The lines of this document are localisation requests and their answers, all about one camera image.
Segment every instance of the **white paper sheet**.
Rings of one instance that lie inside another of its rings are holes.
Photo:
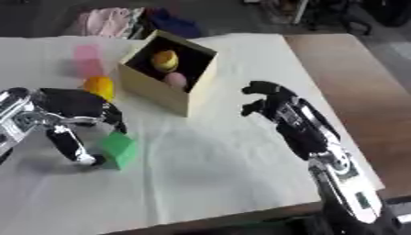
[[[141,43],[0,39],[1,86],[78,87],[73,48],[90,42],[99,44],[107,70],[130,43]],[[200,110],[177,117],[118,85],[115,103],[139,142],[138,159],[123,171],[79,171],[41,130],[34,133],[0,166],[0,234],[96,234],[318,201],[306,163],[274,125],[239,115],[242,104],[259,98],[240,92],[251,80],[283,84],[312,102],[382,188],[283,37],[236,34],[197,42],[219,52],[217,77]],[[79,131],[92,142],[108,129]]]

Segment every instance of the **cardboard box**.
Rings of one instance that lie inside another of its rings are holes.
[[[188,117],[200,106],[206,88],[217,71],[217,53],[186,39],[157,30],[146,39],[144,47],[134,48],[119,64],[124,89],[168,107]],[[161,81],[165,75],[150,64],[151,56],[161,50],[174,50],[179,56],[176,72],[189,81],[186,91],[172,88]]]

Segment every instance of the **pink cloth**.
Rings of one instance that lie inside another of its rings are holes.
[[[83,36],[120,37],[128,28],[131,12],[126,8],[106,8],[83,13],[78,24]]]

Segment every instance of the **yellow ball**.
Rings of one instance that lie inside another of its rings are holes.
[[[105,100],[111,102],[114,98],[114,84],[110,78],[104,76],[91,77],[85,81],[84,90],[89,93],[100,95]]]

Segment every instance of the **macaron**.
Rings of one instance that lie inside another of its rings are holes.
[[[162,80],[171,87],[183,90],[187,86],[187,78],[181,73],[168,73]]]
[[[164,50],[155,53],[151,58],[152,66],[162,72],[171,73],[178,67],[179,59],[174,50]]]

